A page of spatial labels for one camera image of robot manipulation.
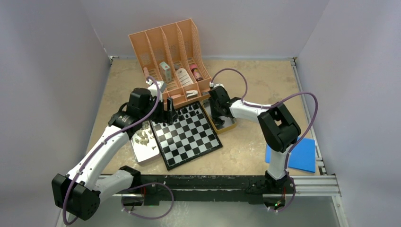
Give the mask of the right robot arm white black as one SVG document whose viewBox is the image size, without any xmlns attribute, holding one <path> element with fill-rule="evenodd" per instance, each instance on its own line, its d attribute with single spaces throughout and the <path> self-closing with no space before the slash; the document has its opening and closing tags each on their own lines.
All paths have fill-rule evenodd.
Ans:
<svg viewBox="0 0 401 227">
<path fill-rule="evenodd" d="M 211 119 L 215 126 L 224 126 L 224 117 L 245 119 L 260 125 L 267 145 L 271 149 L 270 164 L 266 171 L 266 188 L 278 192 L 288 179 L 290 152 L 298 141 L 301 129 L 284 104 L 246 104 L 238 97 L 230 98 L 222 85 L 209 91 Z"/>
</svg>

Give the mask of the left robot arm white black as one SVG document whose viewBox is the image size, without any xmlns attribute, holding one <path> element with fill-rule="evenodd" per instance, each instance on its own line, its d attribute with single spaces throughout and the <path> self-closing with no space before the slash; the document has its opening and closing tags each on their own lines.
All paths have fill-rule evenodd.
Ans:
<svg viewBox="0 0 401 227">
<path fill-rule="evenodd" d="M 101 202 L 123 190 L 136 193 L 160 185 L 171 192 L 163 183 L 143 183 L 140 171 L 129 166 L 104 179 L 100 175 L 117 151 L 142 128 L 144 121 L 173 124 L 177 119 L 172 98 L 165 102 L 158 88 L 135 88 L 85 157 L 67 174 L 57 174 L 52 179 L 55 205 L 62 209 L 64 224 L 69 226 L 78 218 L 88 220 Z"/>
</svg>

